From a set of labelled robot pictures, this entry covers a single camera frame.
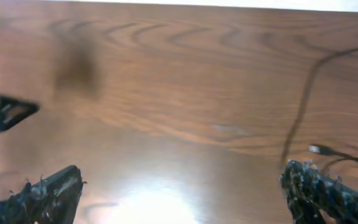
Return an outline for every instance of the wood grain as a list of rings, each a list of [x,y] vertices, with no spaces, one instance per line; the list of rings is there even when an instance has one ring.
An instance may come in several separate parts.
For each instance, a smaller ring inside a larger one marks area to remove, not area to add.
[[[304,82],[354,47],[358,13],[0,1],[0,91],[43,106],[0,135],[0,195],[76,164],[78,223],[145,190],[197,223],[288,223],[278,159]],[[358,54],[318,75],[290,157],[326,162],[312,142],[358,147]]]

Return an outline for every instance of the black cable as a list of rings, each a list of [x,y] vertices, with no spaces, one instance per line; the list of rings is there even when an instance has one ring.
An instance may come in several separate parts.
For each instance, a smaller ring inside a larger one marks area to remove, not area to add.
[[[306,107],[308,106],[310,93],[311,93],[311,90],[313,89],[314,81],[316,80],[316,77],[317,77],[317,74],[318,74],[320,68],[335,58],[343,57],[343,56],[352,54],[354,52],[358,52],[358,48],[344,50],[341,52],[336,52],[332,55],[328,55],[325,58],[322,58],[321,60],[319,60],[311,69],[311,71],[308,75],[308,78],[306,79],[305,87],[303,88],[303,93],[302,93],[302,97],[300,100],[296,119],[294,120],[294,122],[291,126],[291,129],[289,130],[286,140],[284,142],[284,147],[283,147],[281,161],[280,161],[281,168],[285,167],[285,163],[287,160],[288,153],[290,152],[290,147],[292,145],[293,139],[294,139],[295,135],[297,134],[300,125],[303,122],[303,118],[305,117]]]

